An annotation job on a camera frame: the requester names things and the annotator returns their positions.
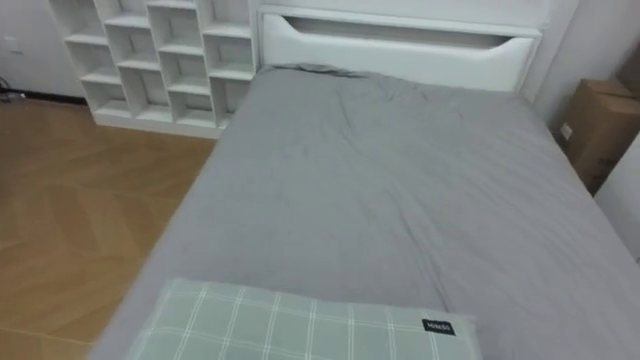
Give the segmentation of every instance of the white bookshelf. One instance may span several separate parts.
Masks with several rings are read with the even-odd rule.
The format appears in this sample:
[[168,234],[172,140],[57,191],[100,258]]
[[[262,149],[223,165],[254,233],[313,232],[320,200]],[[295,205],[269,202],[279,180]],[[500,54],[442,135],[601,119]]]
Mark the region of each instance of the white bookshelf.
[[218,138],[257,64],[255,0],[49,0],[98,124]]

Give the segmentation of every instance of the mattress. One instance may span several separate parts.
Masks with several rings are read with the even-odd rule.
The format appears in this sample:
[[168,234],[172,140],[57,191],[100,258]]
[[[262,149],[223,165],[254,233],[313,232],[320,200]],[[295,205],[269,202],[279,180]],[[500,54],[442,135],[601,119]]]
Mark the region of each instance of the mattress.
[[261,72],[91,359],[168,279],[477,318],[489,360],[637,359],[640,269],[517,95]]

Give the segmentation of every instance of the herringbone wood floor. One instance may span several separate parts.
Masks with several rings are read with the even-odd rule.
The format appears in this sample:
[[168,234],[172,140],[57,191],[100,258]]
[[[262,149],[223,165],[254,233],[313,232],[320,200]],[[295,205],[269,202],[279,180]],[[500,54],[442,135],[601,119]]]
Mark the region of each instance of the herringbone wood floor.
[[0,104],[0,359],[84,358],[213,146]]

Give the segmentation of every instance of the bed frame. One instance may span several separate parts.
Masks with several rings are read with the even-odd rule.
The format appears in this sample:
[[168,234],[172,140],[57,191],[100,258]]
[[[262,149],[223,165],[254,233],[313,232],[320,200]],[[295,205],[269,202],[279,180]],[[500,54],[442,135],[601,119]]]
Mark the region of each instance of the bed frame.
[[542,40],[533,28],[276,5],[260,7],[257,25],[261,66],[323,64],[508,92],[521,91]]

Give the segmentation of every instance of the plaid pattern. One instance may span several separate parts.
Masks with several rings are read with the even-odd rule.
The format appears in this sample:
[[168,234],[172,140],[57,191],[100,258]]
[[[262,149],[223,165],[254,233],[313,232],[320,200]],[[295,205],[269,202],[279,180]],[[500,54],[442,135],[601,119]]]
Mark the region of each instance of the plaid pattern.
[[[426,332],[422,319],[448,321],[456,335]],[[127,358],[481,360],[481,355],[475,325],[464,316],[174,280]]]

